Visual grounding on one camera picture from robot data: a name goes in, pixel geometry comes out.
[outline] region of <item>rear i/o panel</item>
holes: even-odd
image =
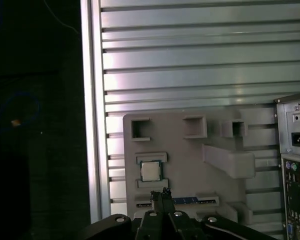
[[[300,240],[300,162],[283,159],[287,239]]]

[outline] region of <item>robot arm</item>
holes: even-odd
[[[202,221],[175,209],[170,188],[151,192],[152,209],[131,220],[114,214],[86,227],[77,240],[274,240],[275,238],[228,220],[207,215]]]

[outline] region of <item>slotted aluminum panel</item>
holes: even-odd
[[[235,105],[258,170],[247,182],[247,204],[267,222],[283,207],[277,126],[274,109],[255,104],[300,92],[300,2],[81,5],[91,220],[126,213],[124,114]]]

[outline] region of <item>dark background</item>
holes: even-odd
[[[0,106],[39,117],[0,134],[0,239],[55,240],[90,223],[79,0],[0,0]],[[30,97],[0,128],[36,112]]]

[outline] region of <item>screw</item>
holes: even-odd
[[[116,219],[116,221],[117,221],[118,223],[122,223],[122,222],[125,221],[125,219],[124,219],[123,217],[118,217],[118,218]]]
[[[182,216],[182,212],[176,211],[176,212],[174,213],[174,215],[175,215],[176,217],[180,217],[180,216]]]
[[[211,216],[211,217],[208,218],[208,221],[210,223],[215,223],[217,221],[217,219],[215,217]]]

